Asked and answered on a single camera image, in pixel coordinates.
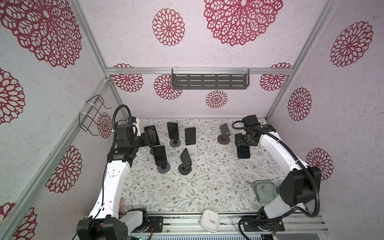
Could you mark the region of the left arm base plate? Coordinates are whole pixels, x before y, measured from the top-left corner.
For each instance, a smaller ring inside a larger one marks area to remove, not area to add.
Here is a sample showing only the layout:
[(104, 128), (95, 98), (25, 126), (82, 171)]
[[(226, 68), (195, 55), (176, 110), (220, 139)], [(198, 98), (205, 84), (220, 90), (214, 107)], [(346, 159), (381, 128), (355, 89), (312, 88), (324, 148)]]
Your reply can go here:
[(164, 217), (149, 217), (148, 222), (139, 226), (132, 233), (161, 233), (163, 231)]

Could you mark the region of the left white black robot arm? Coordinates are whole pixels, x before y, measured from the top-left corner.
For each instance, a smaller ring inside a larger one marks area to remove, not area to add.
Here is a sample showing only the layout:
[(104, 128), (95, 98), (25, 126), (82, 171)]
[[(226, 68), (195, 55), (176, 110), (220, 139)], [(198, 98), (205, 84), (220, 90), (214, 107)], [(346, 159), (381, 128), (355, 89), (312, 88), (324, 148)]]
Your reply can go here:
[(113, 114), (113, 143), (107, 155), (103, 184), (99, 197), (87, 219), (80, 220), (75, 236), (81, 240), (129, 240), (131, 233), (150, 226), (148, 213), (144, 208), (134, 209), (120, 217), (123, 183), (131, 171), (137, 152), (143, 147), (153, 147), (156, 131), (140, 133), (139, 124), (128, 114), (126, 124), (115, 120), (121, 109), (130, 111), (127, 105), (120, 105)]

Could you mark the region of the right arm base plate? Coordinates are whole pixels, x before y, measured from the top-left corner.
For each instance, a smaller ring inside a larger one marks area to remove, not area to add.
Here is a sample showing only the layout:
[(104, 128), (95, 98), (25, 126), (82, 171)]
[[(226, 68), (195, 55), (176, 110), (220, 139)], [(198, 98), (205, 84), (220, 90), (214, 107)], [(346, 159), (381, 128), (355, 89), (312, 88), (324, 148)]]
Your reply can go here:
[(285, 226), (282, 220), (259, 220), (257, 216), (243, 216), (240, 220), (245, 232), (283, 232)]

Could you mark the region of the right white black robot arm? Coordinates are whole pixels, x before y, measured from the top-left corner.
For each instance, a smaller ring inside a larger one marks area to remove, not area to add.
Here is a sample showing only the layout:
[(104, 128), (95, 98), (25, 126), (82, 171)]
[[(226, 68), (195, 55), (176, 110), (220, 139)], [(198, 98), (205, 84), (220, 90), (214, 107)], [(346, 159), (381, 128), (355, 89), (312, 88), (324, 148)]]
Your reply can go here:
[(250, 147), (262, 146), (282, 169), (285, 179), (279, 186), (278, 195), (262, 207), (255, 222), (276, 222), (299, 211), (310, 218), (320, 212), (320, 185), (322, 172), (301, 160), (281, 139), (270, 124), (261, 124), (255, 115), (232, 123), (234, 130), (244, 134), (235, 135), (235, 145), (241, 159), (250, 157)]

